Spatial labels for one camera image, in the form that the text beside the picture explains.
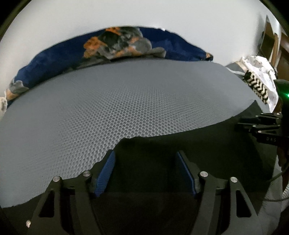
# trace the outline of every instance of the black and white knit fabric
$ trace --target black and white knit fabric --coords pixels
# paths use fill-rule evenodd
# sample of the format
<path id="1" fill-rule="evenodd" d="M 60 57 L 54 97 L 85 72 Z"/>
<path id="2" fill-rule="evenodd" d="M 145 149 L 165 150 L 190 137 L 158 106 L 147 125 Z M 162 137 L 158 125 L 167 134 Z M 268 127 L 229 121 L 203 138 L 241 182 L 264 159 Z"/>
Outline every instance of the black and white knit fabric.
<path id="1" fill-rule="evenodd" d="M 268 90 L 254 72 L 247 70 L 243 81 L 254 91 L 264 104 L 268 103 Z"/>

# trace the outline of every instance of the blue textured pad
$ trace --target blue textured pad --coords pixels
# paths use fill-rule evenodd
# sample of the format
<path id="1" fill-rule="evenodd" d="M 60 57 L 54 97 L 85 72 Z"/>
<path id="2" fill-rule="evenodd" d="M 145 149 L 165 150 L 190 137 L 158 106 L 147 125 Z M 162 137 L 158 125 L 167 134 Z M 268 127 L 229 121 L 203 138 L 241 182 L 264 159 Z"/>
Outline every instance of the blue textured pad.
<path id="1" fill-rule="evenodd" d="M 197 195 L 196 189 L 195 189 L 195 182 L 194 178 L 192 177 L 187 165 L 185 164 L 182 156 L 179 152 L 176 154 L 176 167 L 180 169 L 181 175 L 184 178 L 184 181 L 189 189 L 189 191 L 193 194 L 195 197 Z"/>
<path id="2" fill-rule="evenodd" d="M 97 197 L 99 197 L 106 189 L 110 175 L 114 168 L 114 164 L 115 164 L 115 153 L 114 151 L 112 151 L 104 167 L 102 168 L 98 178 L 96 179 L 96 189 L 94 193 Z"/>

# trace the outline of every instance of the black cloth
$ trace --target black cloth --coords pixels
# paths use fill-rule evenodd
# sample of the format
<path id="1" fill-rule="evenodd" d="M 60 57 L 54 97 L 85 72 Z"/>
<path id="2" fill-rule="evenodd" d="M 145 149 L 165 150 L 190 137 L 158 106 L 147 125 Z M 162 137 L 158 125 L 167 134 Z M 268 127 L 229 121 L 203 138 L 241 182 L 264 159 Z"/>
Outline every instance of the black cloth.
<path id="1" fill-rule="evenodd" d="M 183 150 L 201 171 L 243 185 L 258 213 L 272 177 L 276 147 L 235 131 L 241 116 L 260 114 L 254 102 L 239 115 L 208 127 L 156 136 L 122 139 L 114 148 L 116 164 L 104 194 L 92 205 L 106 234 L 186 234 L 199 201 L 179 190 L 173 158 Z M 3 211 L 20 234 L 39 196 Z"/>

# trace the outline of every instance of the dimpled surface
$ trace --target dimpled surface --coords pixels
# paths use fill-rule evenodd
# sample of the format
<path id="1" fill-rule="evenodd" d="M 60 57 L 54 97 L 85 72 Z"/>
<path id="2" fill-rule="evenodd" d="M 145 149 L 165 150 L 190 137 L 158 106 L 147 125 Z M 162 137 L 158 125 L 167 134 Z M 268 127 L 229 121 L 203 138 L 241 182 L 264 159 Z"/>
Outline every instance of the dimpled surface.
<path id="1" fill-rule="evenodd" d="M 24 203 L 55 175 L 75 177 L 120 139 L 205 127 L 261 100 L 213 62 L 123 60 L 52 78 L 0 122 L 0 204 Z"/>

